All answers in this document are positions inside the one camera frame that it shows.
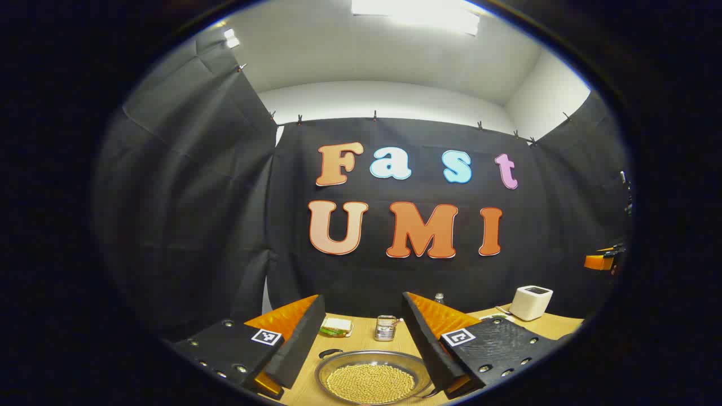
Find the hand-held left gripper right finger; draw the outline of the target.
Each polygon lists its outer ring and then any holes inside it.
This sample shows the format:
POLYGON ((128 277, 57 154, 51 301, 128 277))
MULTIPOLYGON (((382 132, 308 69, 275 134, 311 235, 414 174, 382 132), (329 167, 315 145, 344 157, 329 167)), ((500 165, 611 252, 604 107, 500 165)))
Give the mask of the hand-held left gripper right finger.
POLYGON ((507 317, 480 320, 409 292, 402 293, 402 317, 435 391, 449 399, 502 385, 570 340, 549 339, 507 317))

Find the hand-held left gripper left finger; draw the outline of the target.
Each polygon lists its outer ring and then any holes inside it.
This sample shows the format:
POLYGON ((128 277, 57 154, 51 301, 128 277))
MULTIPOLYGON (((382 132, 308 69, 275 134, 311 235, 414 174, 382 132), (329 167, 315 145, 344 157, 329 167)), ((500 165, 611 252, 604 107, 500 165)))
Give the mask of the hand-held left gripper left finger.
POLYGON ((316 294, 253 319, 226 318, 172 344, 212 378, 279 400, 292 388, 327 316, 316 294))

